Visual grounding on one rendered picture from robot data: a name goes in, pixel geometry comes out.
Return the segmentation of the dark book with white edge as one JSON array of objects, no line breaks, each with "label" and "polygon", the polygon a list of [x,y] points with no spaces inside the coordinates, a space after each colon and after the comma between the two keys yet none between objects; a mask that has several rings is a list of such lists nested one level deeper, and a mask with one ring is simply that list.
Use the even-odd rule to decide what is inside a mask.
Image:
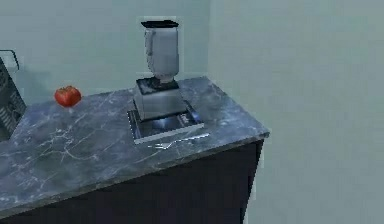
[{"label": "dark book with white edge", "polygon": [[127,112],[135,144],[155,141],[173,135],[193,132],[204,127],[204,122],[188,101],[185,112],[164,118],[141,121],[136,110]]}]

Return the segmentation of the red tomato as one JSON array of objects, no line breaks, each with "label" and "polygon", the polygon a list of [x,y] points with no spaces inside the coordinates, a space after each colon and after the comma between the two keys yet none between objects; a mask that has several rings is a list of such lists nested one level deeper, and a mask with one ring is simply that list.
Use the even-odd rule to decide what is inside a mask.
[{"label": "red tomato", "polygon": [[63,107],[73,107],[81,101],[80,91],[73,86],[66,86],[57,89],[54,98],[56,102]]}]

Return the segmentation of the grey blender with black lid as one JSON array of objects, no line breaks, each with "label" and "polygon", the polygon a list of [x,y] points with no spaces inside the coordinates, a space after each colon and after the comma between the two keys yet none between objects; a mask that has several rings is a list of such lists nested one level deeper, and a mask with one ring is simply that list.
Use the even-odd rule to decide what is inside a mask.
[{"label": "grey blender with black lid", "polygon": [[138,79],[134,103],[141,120],[183,113],[186,105],[174,77],[179,73],[178,26],[172,20],[143,21],[152,77]]}]

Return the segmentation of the dark cabinet with marble worktop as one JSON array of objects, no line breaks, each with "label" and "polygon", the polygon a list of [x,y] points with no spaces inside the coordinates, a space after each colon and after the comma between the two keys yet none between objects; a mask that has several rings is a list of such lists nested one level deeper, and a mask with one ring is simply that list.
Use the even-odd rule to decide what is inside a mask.
[{"label": "dark cabinet with marble worktop", "polygon": [[28,108],[0,143],[0,224],[242,224],[269,131],[206,77],[182,80],[200,130],[133,140],[132,91]]}]

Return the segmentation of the black ribbed appliance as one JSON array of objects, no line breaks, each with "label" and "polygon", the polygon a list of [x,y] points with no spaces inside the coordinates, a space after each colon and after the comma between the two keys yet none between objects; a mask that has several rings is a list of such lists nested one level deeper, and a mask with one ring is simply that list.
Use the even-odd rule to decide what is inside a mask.
[{"label": "black ribbed appliance", "polygon": [[11,138],[26,108],[24,100],[0,57],[0,142]]}]

